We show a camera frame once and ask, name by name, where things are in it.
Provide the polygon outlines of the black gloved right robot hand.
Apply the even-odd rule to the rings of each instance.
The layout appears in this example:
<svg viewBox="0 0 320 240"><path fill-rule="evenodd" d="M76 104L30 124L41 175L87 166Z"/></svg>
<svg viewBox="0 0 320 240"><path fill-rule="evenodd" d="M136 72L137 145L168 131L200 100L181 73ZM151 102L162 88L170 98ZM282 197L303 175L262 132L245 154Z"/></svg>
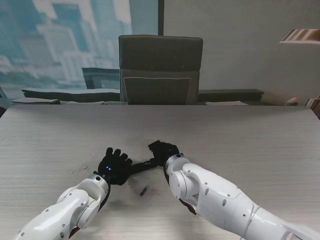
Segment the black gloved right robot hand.
<svg viewBox="0 0 320 240"><path fill-rule="evenodd" d="M153 158L150 159L153 166L163 167L170 157L180 154L176 145L160 140L149 144L148 148L153 154Z"/></svg>

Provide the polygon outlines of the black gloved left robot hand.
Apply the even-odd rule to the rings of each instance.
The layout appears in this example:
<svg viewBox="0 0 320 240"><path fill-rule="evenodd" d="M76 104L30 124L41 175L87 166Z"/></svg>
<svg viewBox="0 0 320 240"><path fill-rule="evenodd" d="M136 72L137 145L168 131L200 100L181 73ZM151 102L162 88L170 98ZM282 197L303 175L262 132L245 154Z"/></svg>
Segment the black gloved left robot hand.
<svg viewBox="0 0 320 240"><path fill-rule="evenodd" d="M132 163L128 155L121 153L120 149L113 150L112 147L108 147L97 172L105 176L111 185L122 186L131 174Z"/></svg>

